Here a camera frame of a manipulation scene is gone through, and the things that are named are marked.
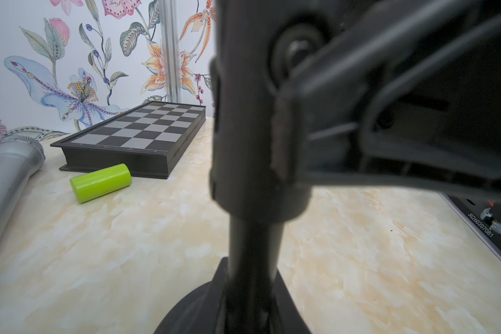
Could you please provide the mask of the black round stand base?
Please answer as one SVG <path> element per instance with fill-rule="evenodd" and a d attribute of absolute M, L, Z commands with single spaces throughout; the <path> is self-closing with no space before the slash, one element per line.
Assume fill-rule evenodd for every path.
<path fill-rule="evenodd" d="M 221 259 L 213 279 L 188 293 L 164 317 L 156 333 L 229 333 L 225 302 L 228 258 Z M 237 327 L 237 333 L 309 333 L 280 274 L 272 289 L 270 313 L 263 328 Z"/>

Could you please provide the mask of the black stand pole with clip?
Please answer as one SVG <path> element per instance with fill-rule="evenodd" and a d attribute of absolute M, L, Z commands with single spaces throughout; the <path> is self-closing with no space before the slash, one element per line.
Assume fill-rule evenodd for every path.
<path fill-rule="evenodd" d="M 226 333 L 307 333 L 277 270 L 285 223 L 310 188 L 271 168 L 277 86 L 325 40 L 302 1 L 218 1 L 213 199 L 230 216 Z"/>

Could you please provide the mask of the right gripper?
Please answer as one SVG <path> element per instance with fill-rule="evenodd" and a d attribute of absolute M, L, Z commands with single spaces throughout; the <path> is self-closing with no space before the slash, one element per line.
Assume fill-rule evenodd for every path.
<path fill-rule="evenodd" d="M 501 1 L 379 1 L 271 55 L 271 167 L 288 185 L 501 200 Z"/>

